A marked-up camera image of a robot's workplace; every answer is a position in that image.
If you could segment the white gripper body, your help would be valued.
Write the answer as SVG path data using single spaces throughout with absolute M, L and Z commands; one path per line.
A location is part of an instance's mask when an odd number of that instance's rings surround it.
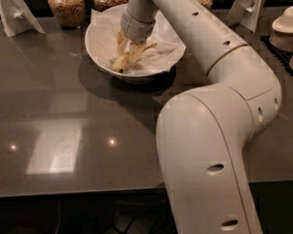
M 149 38 L 152 35 L 154 25 L 154 21 L 145 23 L 135 19 L 128 10 L 124 10 L 120 18 L 120 28 L 131 42 L 139 42 Z

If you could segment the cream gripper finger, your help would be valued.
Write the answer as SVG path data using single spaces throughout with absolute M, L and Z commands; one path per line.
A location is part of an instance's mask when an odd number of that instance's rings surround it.
M 117 35 L 117 51 L 120 55 L 125 52 L 127 44 L 128 38 L 122 31 L 119 31 Z
M 144 53 L 146 47 L 146 41 L 133 41 L 129 44 L 129 64 L 134 64 Z

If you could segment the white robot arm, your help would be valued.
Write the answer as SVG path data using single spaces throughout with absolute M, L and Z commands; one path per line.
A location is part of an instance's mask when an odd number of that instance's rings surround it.
M 178 234 L 263 234 L 242 158 L 245 143 L 276 117 L 282 91 L 258 53 L 196 0 L 128 0 L 121 28 L 152 34 L 163 13 L 208 85 L 165 104 L 159 162 Z

